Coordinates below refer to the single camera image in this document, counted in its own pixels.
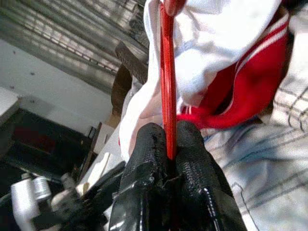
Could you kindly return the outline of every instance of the red fabric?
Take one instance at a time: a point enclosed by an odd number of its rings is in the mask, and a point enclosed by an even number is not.
[[[282,79],[287,33],[278,39],[277,36],[284,32],[287,25],[288,22],[266,34],[237,64],[218,72],[199,107],[191,108],[190,114],[178,115],[177,119],[191,121],[198,128],[228,128],[261,112],[273,99]],[[238,70],[245,59],[258,50]],[[231,90],[232,99],[228,108],[216,115],[216,110]]]

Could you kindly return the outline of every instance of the red tool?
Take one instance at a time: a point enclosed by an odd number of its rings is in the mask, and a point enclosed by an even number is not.
[[[173,53],[173,22],[186,0],[165,0],[160,5],[160,76],[163,123],[166,131],[167,156],[176,155],[176,82]]]

